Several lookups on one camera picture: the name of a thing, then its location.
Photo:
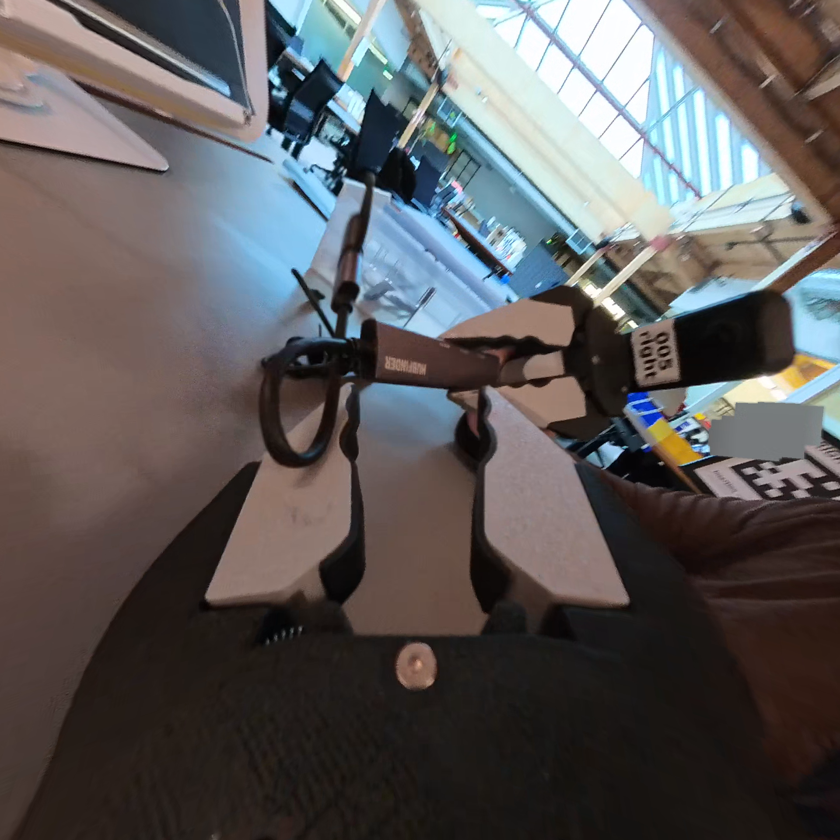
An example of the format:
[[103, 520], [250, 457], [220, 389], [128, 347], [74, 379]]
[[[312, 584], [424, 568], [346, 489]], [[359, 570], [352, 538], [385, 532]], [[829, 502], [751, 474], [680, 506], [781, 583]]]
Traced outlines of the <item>white monitor stand base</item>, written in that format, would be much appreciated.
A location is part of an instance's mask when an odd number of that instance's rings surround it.
[[165, 157], [75, 81], [19, 56], [2, 58], [1, 140], [166, 172]]

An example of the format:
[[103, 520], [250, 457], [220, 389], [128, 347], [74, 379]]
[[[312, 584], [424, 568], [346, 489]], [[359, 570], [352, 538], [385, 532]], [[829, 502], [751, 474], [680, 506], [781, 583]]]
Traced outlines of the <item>computer monitor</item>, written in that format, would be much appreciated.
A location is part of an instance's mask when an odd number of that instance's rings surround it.
[[266, 131], [266, 2], [2, 1], [2, 47], [179, 123]]

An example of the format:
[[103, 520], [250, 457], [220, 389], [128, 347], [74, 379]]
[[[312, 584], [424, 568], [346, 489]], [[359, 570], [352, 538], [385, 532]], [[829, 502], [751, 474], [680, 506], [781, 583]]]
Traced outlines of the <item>black and white tag board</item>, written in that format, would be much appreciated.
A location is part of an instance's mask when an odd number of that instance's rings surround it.
[[769, 461], [710, 456], [687, 464], [684, 471], [701, 491], [717, 498], [839, 500], [839, 450], [827, 441], [806, 447], [803, 458]]

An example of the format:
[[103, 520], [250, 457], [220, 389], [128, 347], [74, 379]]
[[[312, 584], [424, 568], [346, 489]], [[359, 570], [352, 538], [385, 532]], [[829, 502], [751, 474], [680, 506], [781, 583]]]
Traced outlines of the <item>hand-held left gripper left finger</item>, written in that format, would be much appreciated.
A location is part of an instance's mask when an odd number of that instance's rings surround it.
[[356, 459], [360, 393], [344, 385], [326, 453], [308, 467], [264, 455], [206, 590], [210, 606], [344, 604], [364, 576]]

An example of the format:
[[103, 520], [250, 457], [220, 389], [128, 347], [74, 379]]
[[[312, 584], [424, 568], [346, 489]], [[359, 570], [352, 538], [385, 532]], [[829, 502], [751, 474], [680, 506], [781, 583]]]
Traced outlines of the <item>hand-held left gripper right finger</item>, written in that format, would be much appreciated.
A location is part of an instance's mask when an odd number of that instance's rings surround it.
[[623, 609], [630, 599], [584, 489], [560, 446], [492, 388], [479, 394], [470, 575], [481, 608]]

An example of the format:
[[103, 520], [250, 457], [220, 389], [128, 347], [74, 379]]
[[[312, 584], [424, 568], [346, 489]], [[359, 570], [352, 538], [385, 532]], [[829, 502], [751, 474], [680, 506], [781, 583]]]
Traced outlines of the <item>black office chair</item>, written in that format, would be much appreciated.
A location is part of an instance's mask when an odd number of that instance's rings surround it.
[[321, 58], [288, 98], [282, 128], [283, 148], [288, 148], [293, 160], [298, 160], [303, 148], [312, 140], [342, 84], [330, 64]]
[[397, 150], [398, 184], [395, 196], [406, 205], [431, 208], [438, 190], [441, 170], [436, 166], [436, 160], [423, 154], [417, 161], [406, 151]]
[[372, 91], [365, 103], [360, 130], [343, 156], [340, 180], [361, 182], [366, 173], [379, 176], [406, 126], [402, 111]]

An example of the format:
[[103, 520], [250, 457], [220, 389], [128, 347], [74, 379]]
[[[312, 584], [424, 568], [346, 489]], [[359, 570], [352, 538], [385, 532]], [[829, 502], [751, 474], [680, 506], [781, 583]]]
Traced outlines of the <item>clear plastic bin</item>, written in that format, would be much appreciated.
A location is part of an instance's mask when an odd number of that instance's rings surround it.
[[363, 314], [437, 335], [508, 303], [507, 288], [444, 225], [373, 190], [363, 246]]

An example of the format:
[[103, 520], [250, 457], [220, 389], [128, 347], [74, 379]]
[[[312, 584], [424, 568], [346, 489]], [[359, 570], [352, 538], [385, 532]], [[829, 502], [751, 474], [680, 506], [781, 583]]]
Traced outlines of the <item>dark grey usb hub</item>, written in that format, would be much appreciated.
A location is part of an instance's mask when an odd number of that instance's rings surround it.
[[498, 382], [496, 355], [433, 339], [372, 318], [362, 322], [353, 370], [366, 382], [474, 391]]

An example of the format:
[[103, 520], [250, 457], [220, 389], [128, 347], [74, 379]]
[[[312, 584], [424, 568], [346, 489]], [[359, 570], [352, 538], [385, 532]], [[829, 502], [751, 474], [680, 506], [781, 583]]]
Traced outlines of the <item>yellow box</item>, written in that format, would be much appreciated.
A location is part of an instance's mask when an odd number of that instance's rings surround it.
[[658, 459], [669, 467], [681, 468], [705, 458], [704, 455], [695, 451], [663, 417], [647, 427], [644, 435]]

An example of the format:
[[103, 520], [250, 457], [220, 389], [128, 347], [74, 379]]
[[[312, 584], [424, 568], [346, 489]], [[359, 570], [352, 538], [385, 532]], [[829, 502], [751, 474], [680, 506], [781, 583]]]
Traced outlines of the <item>person's brown sweater torso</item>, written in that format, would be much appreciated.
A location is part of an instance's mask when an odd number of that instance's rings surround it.
[[782, 780], [798, 785], [837, 756], [838, 501], [718, 499], [595, 476], [681, 564], [717, 618]]

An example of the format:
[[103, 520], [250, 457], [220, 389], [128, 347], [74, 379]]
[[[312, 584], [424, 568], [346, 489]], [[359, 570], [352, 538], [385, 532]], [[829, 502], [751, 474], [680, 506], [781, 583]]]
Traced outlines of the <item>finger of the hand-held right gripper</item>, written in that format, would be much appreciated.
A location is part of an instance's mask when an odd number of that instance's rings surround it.
[[546, 434], [591, 438], [585, 393], [566, 374], [560, 351], [514, 357], [514, 350], [493, 350], [500, 361], [498, 391]]
[[591, 311], [592, 300], [580, 288], [554, 287], [461, 322], [441, 339], [470, 349], [562, 349], [572, 345]]

